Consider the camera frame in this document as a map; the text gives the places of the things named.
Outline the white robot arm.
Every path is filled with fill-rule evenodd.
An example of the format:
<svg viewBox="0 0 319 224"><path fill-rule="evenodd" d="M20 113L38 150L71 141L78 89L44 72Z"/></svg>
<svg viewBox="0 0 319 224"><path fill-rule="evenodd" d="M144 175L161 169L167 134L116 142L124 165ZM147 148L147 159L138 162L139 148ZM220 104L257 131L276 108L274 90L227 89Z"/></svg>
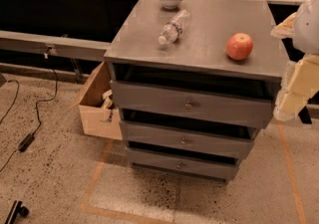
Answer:
<svg viewBox="0 0 319 224"><path fill-rule="evenodd" d="M304 53L298 62L288 62L281 81L273 115L288 121L304 109L319 92L319 0L305 0L298 10L275 26L271 35L290 38Z"/></svg>

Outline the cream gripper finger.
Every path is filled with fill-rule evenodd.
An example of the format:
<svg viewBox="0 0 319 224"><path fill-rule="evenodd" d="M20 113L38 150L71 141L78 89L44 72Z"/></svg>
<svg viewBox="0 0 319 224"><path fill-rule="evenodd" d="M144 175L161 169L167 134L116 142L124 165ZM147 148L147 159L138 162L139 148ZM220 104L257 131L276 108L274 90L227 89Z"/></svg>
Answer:
<svg viewBox="0 0 319 224"><path fill-rule="evenodd" d="M298 116L319 92L319 56L306 54L298 62L289 61L281 81L273 115L289 121Z"/></svg>
<svg viewBox="0 0 319 224"><path fill-rule="evenodd" d="M295 17L295 13L289 15L286 19L284 19L281 23L279 23L271 30L270 35L278 39L293 38Z"/></svg>

